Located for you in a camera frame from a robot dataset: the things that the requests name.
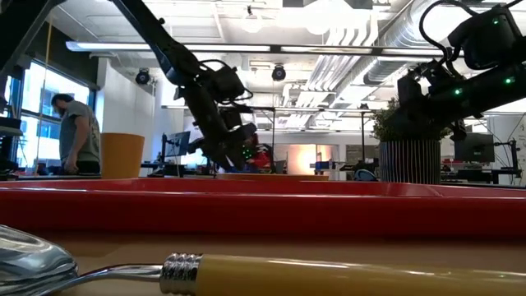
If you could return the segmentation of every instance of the ceiling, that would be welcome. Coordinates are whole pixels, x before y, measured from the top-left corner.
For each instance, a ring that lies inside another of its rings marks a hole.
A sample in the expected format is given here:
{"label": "ceiling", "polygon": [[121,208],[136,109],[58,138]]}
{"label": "ceiling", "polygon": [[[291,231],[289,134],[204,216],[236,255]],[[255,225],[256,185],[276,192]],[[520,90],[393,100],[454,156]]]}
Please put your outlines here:
{"label": "ceiling", "polygon": [[[406,2],[374,0],[374,9],[366,11],[352,9],[344,0],[317,0],[305,8],[283,8],[283,0],[144,0],[155,16],[165,19],[165,29],[181,43],[333,45],[382,42],[376,40],[378,31]],[[417,2],[429,0],[415,0],[415,5]],[[521,29],[526,28],[526,21],[523,21],[526,18],[521,17],[522,7],[515,8]],[[427,20],[435,25],[428,25],[427,30],[440,39],[465,19],[454,7],[438,7],[436,10],[436,14],[430,13],[430,20]],[[445,13],[448,22],[436,25],[440,15]],[[52,18],[53,25],[78,41],[143,42],[120,11],[107,0],[69,0],[53,10]],[[259,106],[355,109],[367,103],[370,109],[381,109],[396,95],[393,85],[404,74],[404,69],[411,66],[411,61],[398,62],[395,71],[389,72],[379,88],[356,86],[363,85],[364,74],[381,65],[382,62],[377,60],[255,53],[197,53],[196,56],[199,59],[219,58],[238,67],[242,81],[256,94],[250,104]],[[129,73],[130,77],[135,76],[140,67],[152,68],[153,73],[162,75],[155,70],[158,64],[152,53],[119,53],[112,64]],[[276,64],[284,65],[287,72],[284,81],[271,79]],[[456,67],[461,73],[469,73],[461,62]],[[277,128],[358,130],[361,126],[359,118],[340,112],[282,112],[278,118]],[[256,118],[256,122],[261,127],[269,124],[263,114]],[[372,123],[366,124],[366,130],[371,129]]]}

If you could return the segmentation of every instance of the green led light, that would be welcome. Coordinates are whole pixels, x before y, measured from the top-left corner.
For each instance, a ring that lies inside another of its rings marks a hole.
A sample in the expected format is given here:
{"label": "green led light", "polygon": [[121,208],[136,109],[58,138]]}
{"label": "green led light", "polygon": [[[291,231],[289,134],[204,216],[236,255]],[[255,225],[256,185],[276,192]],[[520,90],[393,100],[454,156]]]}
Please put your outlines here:
{"label": "green led light", "polygon": [[512,84],[512,83],[514,83],[514,82],[515,82],[515,77],[513,77],[513,76],[504,79],[504,83],[505,83],[505,84]]}

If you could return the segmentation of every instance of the window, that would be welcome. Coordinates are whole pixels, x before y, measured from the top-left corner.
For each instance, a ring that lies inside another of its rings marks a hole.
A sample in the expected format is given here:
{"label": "window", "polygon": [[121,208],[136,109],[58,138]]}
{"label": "window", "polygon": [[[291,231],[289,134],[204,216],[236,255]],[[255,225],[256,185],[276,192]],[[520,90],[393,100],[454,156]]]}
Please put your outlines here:
{"label": "window", "polygon": [[18,165],[22,168],[33,167],[37,157],[40,163],[60,160],[58,153],[60,123],[42,120],[39,132],[39,120],[37,118],[22,116],[21,120],[21,130],[24,132],[24,136],[21,138],[16,153]]}
{"label": "window", "polygon": [[[6,92],[3,94],[8,104],[11,102],[11,86],[12,86],[12,79],[10,76],[8,76],[7,83],[6,83]],[[0,117],[7,117],[8,114],[9,114],[9,111],[7,111],[7,109],[4,109],[3,112],[0,113]]]}
{"label": "window", "polygon": [[51,98],[58,93],[69,94],[75,100],[88,104],[90,96],[88,87],[82,86],[49,69],[46,73],[45,68],[38,63],[31,63],[30,69],[25,70],[24,79],[22,108],[25,110],[40,113],[40,104],[42,103],[42,114],[59,118],[59,115],[53,112],[53,107],[51,106]]}

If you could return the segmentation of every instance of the wooden table surface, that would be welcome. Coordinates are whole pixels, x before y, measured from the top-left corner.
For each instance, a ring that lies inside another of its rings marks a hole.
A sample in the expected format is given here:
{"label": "wooden table surface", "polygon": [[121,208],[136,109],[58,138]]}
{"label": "wooden table surface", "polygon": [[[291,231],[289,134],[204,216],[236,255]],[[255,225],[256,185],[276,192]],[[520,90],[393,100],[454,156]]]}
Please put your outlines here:
{"label": "wooden table surface", "polygon": [[[284,239],[211,236],[39,234],[65,247],[80,272],[127,263],[161,263],[172,252],[439,266],[526,272],[526,243],[335,242],[328,238]],[[107,280],[76,287],[64,296],[160,296],[157,284]]]}

